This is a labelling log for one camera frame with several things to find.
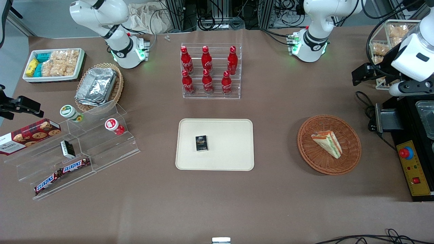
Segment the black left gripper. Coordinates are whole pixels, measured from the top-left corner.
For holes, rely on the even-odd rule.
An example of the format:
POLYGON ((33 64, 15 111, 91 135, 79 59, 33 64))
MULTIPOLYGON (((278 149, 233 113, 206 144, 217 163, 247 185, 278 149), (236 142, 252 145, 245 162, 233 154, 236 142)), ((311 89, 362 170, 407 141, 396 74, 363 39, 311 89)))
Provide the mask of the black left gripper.
POLYGON ((352 85, 359 85, 362 82, 375 80, 384 77, 385 82, 413 81, 410 76, 412 70, 408 44, 399 44, 392 48, 381 62, 381 71, 371 63, 365 63, 352 71, 352 85))

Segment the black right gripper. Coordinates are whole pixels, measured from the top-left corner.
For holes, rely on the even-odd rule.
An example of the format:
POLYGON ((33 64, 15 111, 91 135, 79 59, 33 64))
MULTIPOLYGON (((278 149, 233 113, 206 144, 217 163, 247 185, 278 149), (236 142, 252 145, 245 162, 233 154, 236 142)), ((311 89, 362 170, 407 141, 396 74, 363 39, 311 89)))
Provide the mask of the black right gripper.
POLYGON ((4 85, 0 85, 0 116, 4 119, 13 120, 16 113, 28 113, 39 118, 44 117, 41 104, 26 96, 18 96, 17 99, 9 98, 5 93, 4 85))

